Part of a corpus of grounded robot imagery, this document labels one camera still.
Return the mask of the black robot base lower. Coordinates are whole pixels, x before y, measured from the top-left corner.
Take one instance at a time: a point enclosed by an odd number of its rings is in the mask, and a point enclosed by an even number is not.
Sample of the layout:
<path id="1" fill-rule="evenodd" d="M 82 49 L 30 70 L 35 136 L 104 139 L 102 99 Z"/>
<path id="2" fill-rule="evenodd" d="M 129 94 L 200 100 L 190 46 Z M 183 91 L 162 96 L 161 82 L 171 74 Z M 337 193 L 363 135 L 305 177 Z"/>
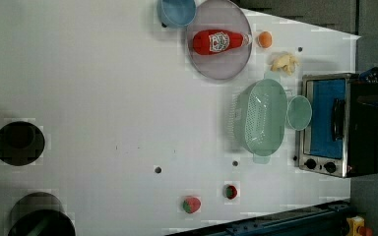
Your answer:
<path id="1" fill-rule="evenodd" d="M 35 192 L 18 200 L 10 211 L 7 236 L 76 236 L 73 221 L 52 194 Z"/>

